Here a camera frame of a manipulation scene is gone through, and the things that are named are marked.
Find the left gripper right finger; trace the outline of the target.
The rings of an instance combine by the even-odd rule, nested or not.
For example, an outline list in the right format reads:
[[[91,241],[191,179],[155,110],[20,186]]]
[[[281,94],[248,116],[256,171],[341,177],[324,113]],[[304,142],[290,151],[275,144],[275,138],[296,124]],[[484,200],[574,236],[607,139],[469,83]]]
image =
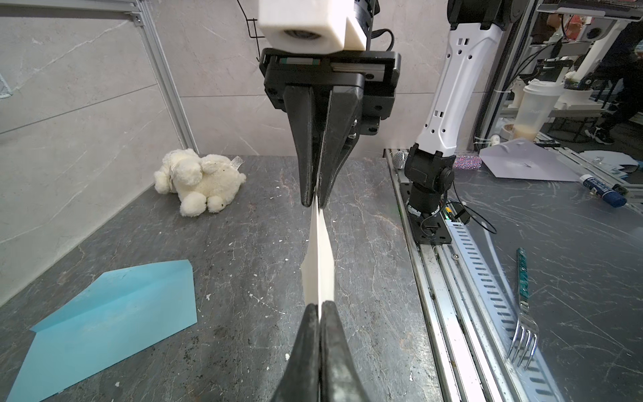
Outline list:
[[[321,401],[368,402],[335,302],[321,305]]]

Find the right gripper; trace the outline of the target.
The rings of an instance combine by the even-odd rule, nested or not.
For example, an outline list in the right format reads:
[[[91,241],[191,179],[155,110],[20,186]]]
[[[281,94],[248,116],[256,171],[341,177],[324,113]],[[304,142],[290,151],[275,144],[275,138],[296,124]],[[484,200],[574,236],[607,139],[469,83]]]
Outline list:
[[[301,203],[328,204],[338,171],[354,148],[354,131],[375,136],[390,117],[400,78],[401,55],[393,51],[341,51],[296,55],[263,50],[260,70],[274,108],[286,112],[298,159]],[[316,129],[324,128],[319,164]]]

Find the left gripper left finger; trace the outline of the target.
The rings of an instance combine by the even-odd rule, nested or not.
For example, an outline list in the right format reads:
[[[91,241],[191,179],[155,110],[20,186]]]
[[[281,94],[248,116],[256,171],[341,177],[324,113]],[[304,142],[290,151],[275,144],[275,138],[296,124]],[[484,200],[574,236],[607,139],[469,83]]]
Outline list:
[[[318,401],[320,330],[317,305],[309,304],[303,313],[291,357],[271,401]]]

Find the beige letter paper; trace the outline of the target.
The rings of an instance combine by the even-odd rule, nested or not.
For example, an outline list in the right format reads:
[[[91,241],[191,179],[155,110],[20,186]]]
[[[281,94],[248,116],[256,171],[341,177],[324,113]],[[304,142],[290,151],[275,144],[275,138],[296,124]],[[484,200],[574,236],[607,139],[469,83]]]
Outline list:
[[[323,303],[335,299],[335,259],[323,209],[316,195],[311,206],[310,233],[301,277],[305,304],[313,304],[318,320],[321,320]]]

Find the light blue envelope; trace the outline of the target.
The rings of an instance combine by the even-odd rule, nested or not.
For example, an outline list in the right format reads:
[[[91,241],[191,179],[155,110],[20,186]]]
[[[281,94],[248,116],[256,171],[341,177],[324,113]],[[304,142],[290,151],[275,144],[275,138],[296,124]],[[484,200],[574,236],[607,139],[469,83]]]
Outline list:
[[[33,326],[8,400],[45,400],[197,321],[189,261],[107,271]]]

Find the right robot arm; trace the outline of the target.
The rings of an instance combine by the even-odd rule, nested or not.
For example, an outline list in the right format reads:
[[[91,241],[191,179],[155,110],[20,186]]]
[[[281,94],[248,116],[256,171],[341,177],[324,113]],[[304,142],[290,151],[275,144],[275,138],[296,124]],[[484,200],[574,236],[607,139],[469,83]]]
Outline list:
[[[445,63],[425,125],[410,149],[408,211],[432,216],[454,180],[453,164],[474,87],[489,50],[523,14],[523,1],[450,1]],[[269,43],[260,61],[266,95],[286,112],[298,159],[301,203],[324,208],[362,135],[389,117],[400,55],[373,51],[375,1],[262,1]]]

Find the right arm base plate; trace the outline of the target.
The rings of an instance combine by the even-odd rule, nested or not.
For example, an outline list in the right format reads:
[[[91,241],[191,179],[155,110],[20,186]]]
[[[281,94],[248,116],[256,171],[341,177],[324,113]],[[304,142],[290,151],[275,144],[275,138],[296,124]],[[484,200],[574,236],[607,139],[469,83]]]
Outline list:
[[[410,212],[409,199],[412,188],[411,183],[400,184],[400,192],[404,203],[403,211],[409,220],[411,234],[415,243],[429,246],[450,244],[452,237],[442,213],[415,215]]]

